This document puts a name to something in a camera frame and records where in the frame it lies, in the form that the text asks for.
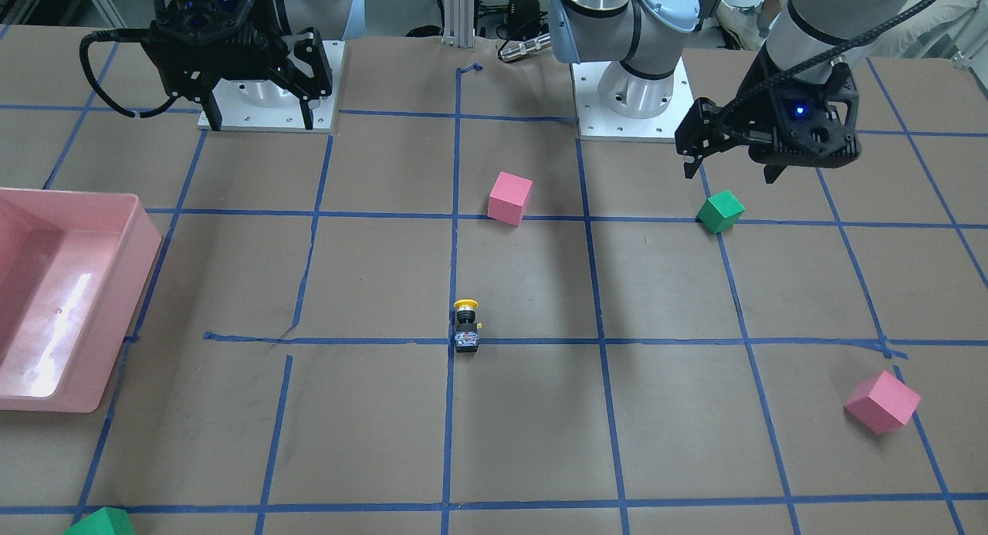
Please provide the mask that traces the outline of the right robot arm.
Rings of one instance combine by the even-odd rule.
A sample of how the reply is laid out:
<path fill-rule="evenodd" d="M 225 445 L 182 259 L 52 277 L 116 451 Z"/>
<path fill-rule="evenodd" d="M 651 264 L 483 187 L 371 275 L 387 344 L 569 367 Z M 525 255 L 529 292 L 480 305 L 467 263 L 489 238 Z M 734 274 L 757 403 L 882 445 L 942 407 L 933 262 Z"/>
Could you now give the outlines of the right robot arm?
<path fill-rule="evenodd" d="M 164 90 L 201 107 L 200 128 L 329 133 L 347 40 L 364 0 L 153 0 L 142 42 Z"/>

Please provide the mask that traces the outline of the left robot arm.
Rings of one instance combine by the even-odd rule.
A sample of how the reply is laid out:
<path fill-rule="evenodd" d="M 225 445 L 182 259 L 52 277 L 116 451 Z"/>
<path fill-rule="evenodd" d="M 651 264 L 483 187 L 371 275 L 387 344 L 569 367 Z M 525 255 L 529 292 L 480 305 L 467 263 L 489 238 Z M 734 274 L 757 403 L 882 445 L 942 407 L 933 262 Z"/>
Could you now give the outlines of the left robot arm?
<path fill-rule="evenodd" d="M 787 0 L 736 95 L 699 97 L 675 131 L 684 173 L 747 147 L 772 184 L 788 167 L 833 169 L 857 160 L 854 68 L 872 43 L 936 0 Z M 699 0 L 553 0 L 548 33 L 561 63 L 606 63 L 602 96 L 627 117 L 662 113 L 664 94 L 701 21 Z"/>

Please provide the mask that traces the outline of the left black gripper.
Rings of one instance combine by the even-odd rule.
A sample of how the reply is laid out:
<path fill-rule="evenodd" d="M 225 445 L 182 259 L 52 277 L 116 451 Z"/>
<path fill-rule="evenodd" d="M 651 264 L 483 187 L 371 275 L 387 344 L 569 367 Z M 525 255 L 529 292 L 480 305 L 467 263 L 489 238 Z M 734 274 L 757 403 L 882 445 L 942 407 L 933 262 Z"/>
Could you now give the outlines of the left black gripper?
<path fill-rule="evenodd" d="M 748 147 L 750 158 L 763 165 L 768 185 L 787 167 L 833 169 L 860 158 L 855 127 L 860 94 L 849 65 L 825 65 L 820 84 L 792 76 L 753 92 L 781 72 L 772 60 L 757 60 L 722 110 L 705 97 L 692 103 L 675 131 L 685 178 L 694 178 L 703 161 L 721 151 L 722 133 Z"/>

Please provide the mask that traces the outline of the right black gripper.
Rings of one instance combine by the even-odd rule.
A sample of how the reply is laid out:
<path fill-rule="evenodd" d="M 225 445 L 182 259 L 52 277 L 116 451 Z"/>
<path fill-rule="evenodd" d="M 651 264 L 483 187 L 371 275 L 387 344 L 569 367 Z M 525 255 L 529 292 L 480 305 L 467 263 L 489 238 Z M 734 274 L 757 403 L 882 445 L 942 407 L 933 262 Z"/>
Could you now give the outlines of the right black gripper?
<path fill-rule="evenodd" d="M 314 26 L 283 39 L 274 0 L 153 0 L 145 52 L 164 91 L 198 103 L 212 131 L 223 116 L 213 90 L 222 79 L 268 80 L 299 100 L 304 130 L 333 94 L 332 68 Z"/>

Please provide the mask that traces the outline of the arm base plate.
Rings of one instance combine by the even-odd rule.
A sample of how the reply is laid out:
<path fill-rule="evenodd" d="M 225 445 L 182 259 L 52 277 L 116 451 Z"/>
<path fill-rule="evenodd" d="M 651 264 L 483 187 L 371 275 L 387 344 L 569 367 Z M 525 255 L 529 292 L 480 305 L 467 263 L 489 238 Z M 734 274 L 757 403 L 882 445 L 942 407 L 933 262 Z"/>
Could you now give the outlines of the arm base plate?
<path fill-rule="evenodd" d="M 336 126 L 346 43 L 324 40 L 323 48 L 332 72 L 332 93 L 308 105 L 313 113 L 312 133 L 331 134 Z M 222 79 L 213 96 L 222 115 L 221 131 L 307 132 L 299 99 L 271 81 Z"/>
<path fill-rule="evenodd" d="M 570 71 L 583 141 L 671 144 L 694 103 L 682 59 L 658 80 L 634 76 L 620 63 L 571 64 Z"/>

